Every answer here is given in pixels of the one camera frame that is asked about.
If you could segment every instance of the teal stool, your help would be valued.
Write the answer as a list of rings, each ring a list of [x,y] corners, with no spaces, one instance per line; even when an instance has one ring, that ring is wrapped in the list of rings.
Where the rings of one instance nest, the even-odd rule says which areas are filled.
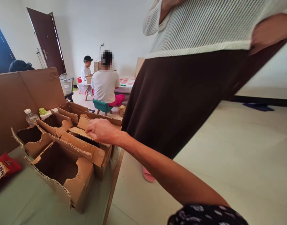
[[[102,101],[98,101],[95,99],[93,99],[92,101],[93,101],[94,107],[97,109],[97,114],[99,114],[100,111],[104,112],[105,116],[107,116],[108,112],[110,112],[110,114],[112,114],[113,106],[108,106],[107,103],[102,102]]]

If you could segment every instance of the baseboard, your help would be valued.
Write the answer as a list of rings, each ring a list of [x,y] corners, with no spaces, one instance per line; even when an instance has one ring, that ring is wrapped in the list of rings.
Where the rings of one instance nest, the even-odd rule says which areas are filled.
[[[230,102],[239,102],[239,103],[264,103],[272,106],[283,106],[287,107],[287,99],[279,98],[261,98],[261,97],[248,97],[235,95],[228,101]]]

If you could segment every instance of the white knit top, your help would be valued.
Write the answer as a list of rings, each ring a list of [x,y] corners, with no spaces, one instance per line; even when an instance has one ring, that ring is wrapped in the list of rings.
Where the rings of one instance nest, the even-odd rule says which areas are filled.
[[[287,0],[185,0],[159,25],[161,3],[155,0],[143,24],[147,36],[158,31],[146,58],[249,50],[260,21],[287,13]]]

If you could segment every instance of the red snack bag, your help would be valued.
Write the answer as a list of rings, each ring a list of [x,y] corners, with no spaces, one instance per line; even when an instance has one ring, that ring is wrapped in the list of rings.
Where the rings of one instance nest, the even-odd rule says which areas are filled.
[[[0,178],[21,170],[21,166],[5,152],[0,156]]]

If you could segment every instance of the pink pants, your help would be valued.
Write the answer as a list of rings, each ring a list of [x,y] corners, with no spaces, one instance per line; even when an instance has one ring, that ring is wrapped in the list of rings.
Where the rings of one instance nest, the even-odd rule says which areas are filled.
[[[115,106],[115,105],[121,106],[124,99],[125,99],[125,95],[123,95],[123,94],[116,95],[115,101],[112,103],[108,103],[108,106]]]

